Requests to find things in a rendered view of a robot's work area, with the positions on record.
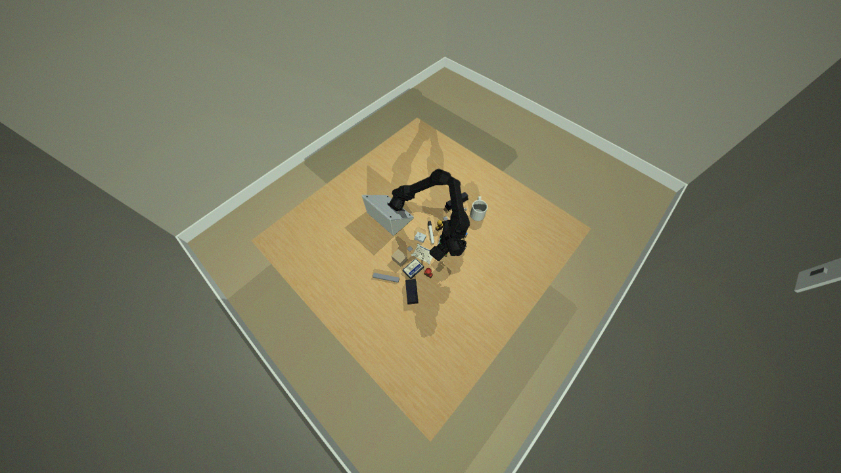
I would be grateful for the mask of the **tan cube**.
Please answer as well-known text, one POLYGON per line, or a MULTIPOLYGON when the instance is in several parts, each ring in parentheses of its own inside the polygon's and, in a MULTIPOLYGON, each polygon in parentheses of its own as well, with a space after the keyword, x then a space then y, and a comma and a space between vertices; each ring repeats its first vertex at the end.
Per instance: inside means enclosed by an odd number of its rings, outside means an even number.
POLYGON ((403 263, 407 261, 407 256, 398 249, 395 254, 392 254, 392 260, 394 260, 397 263, 397 265, 401 267, 403 263))

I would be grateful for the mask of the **white inspection card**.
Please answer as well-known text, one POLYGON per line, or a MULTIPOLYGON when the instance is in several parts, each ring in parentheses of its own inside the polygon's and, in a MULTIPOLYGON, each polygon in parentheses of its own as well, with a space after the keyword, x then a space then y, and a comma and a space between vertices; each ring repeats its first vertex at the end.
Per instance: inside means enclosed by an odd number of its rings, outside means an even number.
POLYGON ((428 265, 431 264, 430 262, 433 258, 432 255, 430 255, 430 250, 428 248, 425 248, 424 246, 421 246, 420 244, 417 245, 417 249, 415 249, 415 251, 411 255, 423 261, 427 261, 428 265))

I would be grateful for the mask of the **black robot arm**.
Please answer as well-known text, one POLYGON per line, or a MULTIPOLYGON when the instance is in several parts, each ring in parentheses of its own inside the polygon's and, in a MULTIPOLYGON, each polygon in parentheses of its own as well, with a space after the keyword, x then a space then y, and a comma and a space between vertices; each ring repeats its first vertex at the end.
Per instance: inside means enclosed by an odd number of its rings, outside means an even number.
POLYGON ((443 221, 442 237, 448 247, 451 256, 460 256, 466 249, 466 241, 461 240, 465 238, 466 230, 470 227, 468 215, 463 206, 463 199, 461 194, 461 181, 454 179, 450 173, 443 169, 436 169, 430 177, 414 183, 414 185, 402 185, 392 191, 392 199, 388 206, 393 208, 396 212, 402 210, 403 202, 415 198, 415 194, 424 191, 434 185, 449 185, 449 192, 451 198, 451 207, 453 213, 450 219, 443 221), (456 233, 460 230, 460 233, 456 233))

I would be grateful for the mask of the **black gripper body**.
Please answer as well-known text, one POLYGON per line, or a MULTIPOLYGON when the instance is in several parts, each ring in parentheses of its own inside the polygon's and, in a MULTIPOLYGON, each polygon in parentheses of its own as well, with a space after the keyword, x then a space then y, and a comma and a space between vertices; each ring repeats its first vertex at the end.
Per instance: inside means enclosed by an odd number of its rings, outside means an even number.
POLYGON ((432 250, 430 250, 430 255, 432 255, 432 257, 435 258, 438 261, 440 261, 443 258, 443 256, 445 255, 445 252, 448 249, 442 235, 440 236, 440 242, 441 242, 441 244, 439 245, 439 248, 437 246, 433 246, 432 250))

